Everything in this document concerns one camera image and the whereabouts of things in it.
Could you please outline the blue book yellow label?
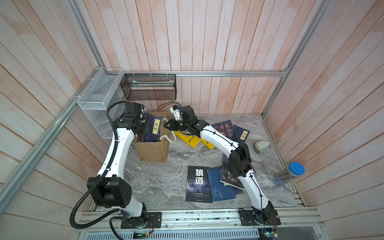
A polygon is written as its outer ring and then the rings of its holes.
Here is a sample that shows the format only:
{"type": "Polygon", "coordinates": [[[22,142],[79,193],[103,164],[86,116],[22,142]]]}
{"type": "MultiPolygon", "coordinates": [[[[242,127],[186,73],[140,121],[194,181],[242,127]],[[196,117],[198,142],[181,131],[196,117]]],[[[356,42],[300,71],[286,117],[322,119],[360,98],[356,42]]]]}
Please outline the blue book yellow label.
{"type": "Polygon", "coordinates": [[[162,121],[162,118],[154,116],[148,112],[146,113],[145,130],[141,139],[142,143],[159,141],[162,121]]]}

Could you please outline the brown canvas tote bag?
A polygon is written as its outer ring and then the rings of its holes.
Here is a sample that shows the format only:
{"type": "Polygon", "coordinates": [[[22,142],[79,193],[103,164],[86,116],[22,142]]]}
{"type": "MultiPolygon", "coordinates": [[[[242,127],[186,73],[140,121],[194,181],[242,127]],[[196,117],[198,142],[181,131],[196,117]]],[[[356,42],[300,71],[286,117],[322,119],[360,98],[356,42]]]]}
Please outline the brown canvas tote bag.
{"type": "Polygon", "coordinates": [[[148,112],[154,116],[163,119],[161,123],[160,139],[158,142],[142,143],[142,134],[139,134],[138,140],[134,143],[139,158],[142,162],[150,163],[166,163],[168,159],[170,143],[174,143],[171,139],[171,132],[164,127],[164,124],[168,121],[165,112],[148,112]]]}

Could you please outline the black wolf book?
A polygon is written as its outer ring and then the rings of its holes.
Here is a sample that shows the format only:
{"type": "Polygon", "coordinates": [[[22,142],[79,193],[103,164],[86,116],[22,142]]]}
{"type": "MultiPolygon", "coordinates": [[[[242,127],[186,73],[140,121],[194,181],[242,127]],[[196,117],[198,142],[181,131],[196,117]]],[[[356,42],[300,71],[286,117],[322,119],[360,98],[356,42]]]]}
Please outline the black wolf book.
{"type": "Polygon", "coordinates": [[[209,167],[188,166],[186,202],[212,203],[212,194],[208,180],[209,167]]]}

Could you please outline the blue book bottom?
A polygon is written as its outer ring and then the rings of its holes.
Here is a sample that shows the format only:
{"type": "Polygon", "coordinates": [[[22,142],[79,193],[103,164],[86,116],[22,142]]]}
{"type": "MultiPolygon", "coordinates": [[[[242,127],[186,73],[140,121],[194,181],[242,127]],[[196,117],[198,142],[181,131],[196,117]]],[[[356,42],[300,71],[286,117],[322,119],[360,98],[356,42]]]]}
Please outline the blue book bottom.
{"type": "Polygon", "coordinates": [[[225,186],[220,182],[221,169],[222,167],[215,167],[207,170],[213,202],[233,200],[236,198],[236,195],[243,193],[240,189],[225,186]]]}

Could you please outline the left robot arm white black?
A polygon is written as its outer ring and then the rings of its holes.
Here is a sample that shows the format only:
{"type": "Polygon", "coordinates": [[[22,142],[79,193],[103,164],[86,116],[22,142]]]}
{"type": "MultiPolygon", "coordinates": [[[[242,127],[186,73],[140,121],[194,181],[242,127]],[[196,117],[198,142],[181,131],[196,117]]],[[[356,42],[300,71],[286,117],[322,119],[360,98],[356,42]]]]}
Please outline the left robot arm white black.
{"type": "Polygon", "coordinates": [[[128,152],[135,136],[146,129],[144,105],[119,101],[108,107],[113,137],[105,162],[96,177],[89,178],[87,187],[98,207],[117,208],[131,218],[146,218],[145,204],[133,196],[132,187],[124,180],[128,152]]]}

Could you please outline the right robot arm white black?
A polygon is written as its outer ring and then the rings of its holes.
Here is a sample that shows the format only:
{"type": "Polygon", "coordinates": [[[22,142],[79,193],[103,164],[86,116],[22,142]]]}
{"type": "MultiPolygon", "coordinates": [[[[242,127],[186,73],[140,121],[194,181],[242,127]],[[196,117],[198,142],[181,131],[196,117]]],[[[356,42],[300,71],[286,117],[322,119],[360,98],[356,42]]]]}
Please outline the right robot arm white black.
{"type": "Polygon", "coordinates": [[[277,224],[278,213],[255,178],[256,173],[247,144],[233,141],[208,122],[199,120],[191,106],[174,105],[170,111],[174,118],[165,123],[164,127],[173,132],[186,132],[188,135],[197,136],[221,150],[229,158],[229,172],[240,180],[250,197],[256,223],[277,224]]]}

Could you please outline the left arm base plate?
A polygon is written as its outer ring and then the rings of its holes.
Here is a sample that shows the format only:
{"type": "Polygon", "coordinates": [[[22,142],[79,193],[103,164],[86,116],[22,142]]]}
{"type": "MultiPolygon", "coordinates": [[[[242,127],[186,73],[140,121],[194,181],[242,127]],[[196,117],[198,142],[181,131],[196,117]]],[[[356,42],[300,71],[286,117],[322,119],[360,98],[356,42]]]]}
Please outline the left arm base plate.
{"type": "Polygon", "coordinates": [[[149,229],[160,228],[162,223],[161,212],[143,213],[140,217],[126,218],[122,220],[121,229],[149,229]]]}

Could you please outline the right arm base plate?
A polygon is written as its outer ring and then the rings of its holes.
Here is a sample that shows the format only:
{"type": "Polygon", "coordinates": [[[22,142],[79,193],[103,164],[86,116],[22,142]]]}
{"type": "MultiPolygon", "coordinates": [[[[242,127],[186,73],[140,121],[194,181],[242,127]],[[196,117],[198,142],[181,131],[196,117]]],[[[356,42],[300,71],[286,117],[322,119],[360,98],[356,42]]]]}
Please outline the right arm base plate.
{"type": "Polygon", "coordinates": [[[239,209],[238,214],[241,220],[242,226],[280,226],[281,220],[278,212],[273,210],[268,216],[263,214],[263,220],[261,216],[257,216],[254,210],[239,209]]]}

